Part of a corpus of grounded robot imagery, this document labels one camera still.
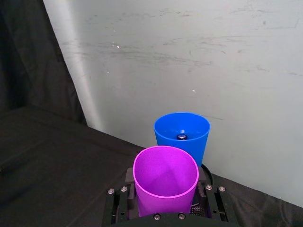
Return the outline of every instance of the cable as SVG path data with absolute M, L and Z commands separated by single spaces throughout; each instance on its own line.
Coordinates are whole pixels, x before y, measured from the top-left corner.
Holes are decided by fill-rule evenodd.
M 210 180 L 211 185 L 214 185 L 214 178 L 212 173 L 209 171 L 209 169 L 205 165 L 201 165 L 203 171 L 208 175 L 208 178 Z

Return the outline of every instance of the plastic cup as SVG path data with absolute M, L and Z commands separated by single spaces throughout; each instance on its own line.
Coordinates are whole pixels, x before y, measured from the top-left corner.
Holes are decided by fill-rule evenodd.
M 199 170 L 187 152 L 169 146 L 144 149 L 134 161 L 133 175 L 140 217 L 190 212 Z
M 210 131 L 206 118 L 195 113 L 170 113 L 155 122 L 154 130 L 158 145 L 185 150 L 201 166 Z M 187 140 L 178 140 L 178 135 L 186 135 Z

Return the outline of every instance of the black base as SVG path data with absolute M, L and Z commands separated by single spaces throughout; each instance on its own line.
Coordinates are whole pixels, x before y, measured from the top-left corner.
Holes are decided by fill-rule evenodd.
M 124 187 L 108 191 L 102 226 L 238 227 L 226 188 L 214 185 L 212 174 L 205 166 L 199 168 L 199 181 L 190 214 L 165 213 L 139 218 L 132 168 L 127 170 L 125 184 L 127 190 Z

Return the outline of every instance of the blue cup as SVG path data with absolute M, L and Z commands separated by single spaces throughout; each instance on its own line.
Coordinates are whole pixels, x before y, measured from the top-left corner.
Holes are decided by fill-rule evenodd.
M 210 130 L 206 118 L 193 113 L 170 113 L 156 120 L 154 130 L 158 145 L 180 148 L 201 166 Z

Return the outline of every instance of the black tablecloth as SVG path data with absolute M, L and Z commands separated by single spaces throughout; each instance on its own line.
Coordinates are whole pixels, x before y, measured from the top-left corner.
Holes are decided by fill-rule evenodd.
M 0 116 L 0 226 L 99 227 L 141 147 L 34 107 Z M 243 227 L 303 227 L 303 209 L 214 176 Z

